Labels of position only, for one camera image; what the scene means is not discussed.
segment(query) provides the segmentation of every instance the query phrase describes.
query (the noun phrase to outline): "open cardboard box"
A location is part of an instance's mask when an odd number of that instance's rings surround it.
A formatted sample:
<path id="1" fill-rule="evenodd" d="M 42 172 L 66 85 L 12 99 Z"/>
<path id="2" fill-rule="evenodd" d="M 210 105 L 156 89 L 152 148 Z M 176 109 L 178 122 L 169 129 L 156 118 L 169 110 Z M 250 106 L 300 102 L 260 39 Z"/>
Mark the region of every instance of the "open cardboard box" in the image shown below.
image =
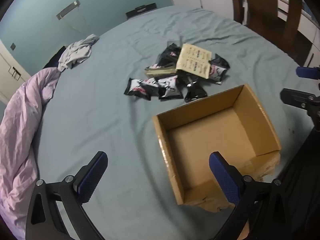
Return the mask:
<path id="1" fill-rule="evenodd" d="M 212 152 L 255 180 L 280 160 L 279 139 L 248 85 L 158 114 L 153 122 L 178 204 L 211 212 L 233 206 L 209 168 Z"/>

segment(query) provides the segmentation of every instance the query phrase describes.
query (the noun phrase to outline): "metal screw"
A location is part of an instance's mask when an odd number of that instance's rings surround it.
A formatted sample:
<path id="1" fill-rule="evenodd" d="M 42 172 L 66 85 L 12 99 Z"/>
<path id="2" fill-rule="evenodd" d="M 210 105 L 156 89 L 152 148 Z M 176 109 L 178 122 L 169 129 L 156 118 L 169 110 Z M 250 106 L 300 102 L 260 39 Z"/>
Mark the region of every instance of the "metal screw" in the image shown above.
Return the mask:
<path id="1" fill-rule="evenodd" d="M 281 185 L 281 181 L 279 181 L 279 179 L 275 179 L 273 181 L 277 186 L 280 186 Z"/>
<path id="2" fill-rule="evenodd" d="M 66 177 L 66 178 L 65 178 L 65 181 L 66 181 L 66 182 L 71 182 L 71 181 L 73 181 L 73 176 L 68 176 L 68 177 Z"/>
<path id="3" fill-rule="evenodd" d="M 251 182 L 251 181 L 252 181 L 252 178 L 251 178 L 249 175 L 243 176 L 243 179 L 244 179 L 244 181 L 246 181 L 246 182 Z"/>
<path id="4" fill-rule="evenodd" d="M 42 179 L 38 180 L 37 183 L 36 183 L 37 186 L 41 186 L 42 184 L 43 184 L 43 180 Z"/>

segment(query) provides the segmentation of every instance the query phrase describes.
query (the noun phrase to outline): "purple blanket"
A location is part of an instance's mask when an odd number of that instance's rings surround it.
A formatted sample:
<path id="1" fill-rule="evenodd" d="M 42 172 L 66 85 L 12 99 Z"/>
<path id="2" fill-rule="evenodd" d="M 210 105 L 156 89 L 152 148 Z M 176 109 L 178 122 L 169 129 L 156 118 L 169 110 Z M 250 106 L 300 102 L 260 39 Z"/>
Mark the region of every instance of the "purple blanket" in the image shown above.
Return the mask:
<path id="1" fill-rule="evenodd" d="M 39 71 L 12 96 L 0 125 L 0 215 L 18 240 L 25 239 L 31 194 L 37 180 L 31 146 L 42 106 L 53 96 L 60 72 Z"/>

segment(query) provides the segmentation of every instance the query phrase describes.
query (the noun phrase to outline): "blue gripper pad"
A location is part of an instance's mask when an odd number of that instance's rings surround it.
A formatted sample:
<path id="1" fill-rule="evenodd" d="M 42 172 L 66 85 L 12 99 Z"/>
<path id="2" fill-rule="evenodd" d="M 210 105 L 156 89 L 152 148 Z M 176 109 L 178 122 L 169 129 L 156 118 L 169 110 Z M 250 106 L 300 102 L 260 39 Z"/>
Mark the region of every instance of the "blue gripper pad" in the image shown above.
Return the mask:
<path id="1" fill-rule="evenodd" d="M 224 159 L 221 160 L 215 153 L 209 157 L 209 167 L 221 187 L 228 202 L 238 205 L 240 201 L 240 189 L 232 176 L 226 170 L 229 165 Z"/>
<path id="2" fill-rule="evenodd" d="M 320 79 L 320 70 L 317 67 L 297 67 L 296 74 L 302 78 Z"/>
<path id="3" fill-rule="evenodd" d="M 97 154 L 100 154 L 100 156 L 94 163 L 90 162 L 87 165 L 91 165 L 91 168 L 77 187 L 78 201 L 80 204 L 87 203 L 90 200 L 103 173 L 108 167 L 107 154 L 105 152 L 98 152 Z"/>

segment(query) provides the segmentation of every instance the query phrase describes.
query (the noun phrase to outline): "bed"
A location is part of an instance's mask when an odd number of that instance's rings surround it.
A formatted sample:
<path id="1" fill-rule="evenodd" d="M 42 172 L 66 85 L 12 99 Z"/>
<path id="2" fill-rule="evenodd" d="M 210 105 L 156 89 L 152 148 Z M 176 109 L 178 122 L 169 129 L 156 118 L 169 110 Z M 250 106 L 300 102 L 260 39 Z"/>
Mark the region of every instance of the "bed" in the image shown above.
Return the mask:
<path id="1" fill-rule="evenodd" d="M 231 210 L 210 213 L 178 206 L 168 179 L 151 117 L 181 106 L 124 95 L 129 77 L 144 78 L 169 44 L 187 42 L 217 53 L 231 65 L 222 85 L 205 85 L 209 95 L 247 83 L 270 117 L 283 150 L 271 181 L 310 133 L 305 111 L 284 105 L 283 88 L 316 94 L 317 86 L 298 78 L 297 64 L 245 26 L 203 10 L 161 8 L 104 33 L 89 59 L 61 74 L 33 140 L 39 176 L 46 183 L 76 174 L 98 151 L 109 166 L 84 209 L 105 239 L 209 239 Z M 59 205 L 62 218 L 78 239 Z"/>

